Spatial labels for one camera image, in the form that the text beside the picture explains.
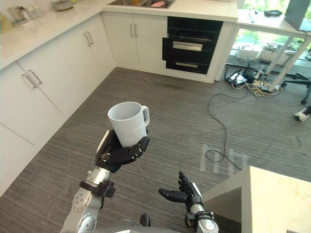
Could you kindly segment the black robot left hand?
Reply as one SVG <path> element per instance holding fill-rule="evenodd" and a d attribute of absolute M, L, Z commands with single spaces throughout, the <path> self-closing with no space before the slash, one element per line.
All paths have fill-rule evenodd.
<path fill-rule="evenodd" d="M 135 145 L 122 147 L 114 129 L 107 130 L 97 148 L 95 166 L 115 173 L 122 165 L 137 160 L 146 151 L 149 142 L 150 138 L 144 136 Z"/>

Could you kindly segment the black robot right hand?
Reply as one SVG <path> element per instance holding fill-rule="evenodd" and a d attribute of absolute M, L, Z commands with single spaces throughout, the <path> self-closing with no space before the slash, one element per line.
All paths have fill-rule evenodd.
<path fill-rule="evenodd" d="M 182 171 L 179 172 L 178 184 L 179 190 L 168 190 L 160 188 L 158 192 L 162 197 L 169 201 L 184 203 L 187 212 L 190 211 L 193 205 L 203 205 L 202 198 L 199 192 L 196 190 L 194 184 L 188 180 L 188 178 Z"/>

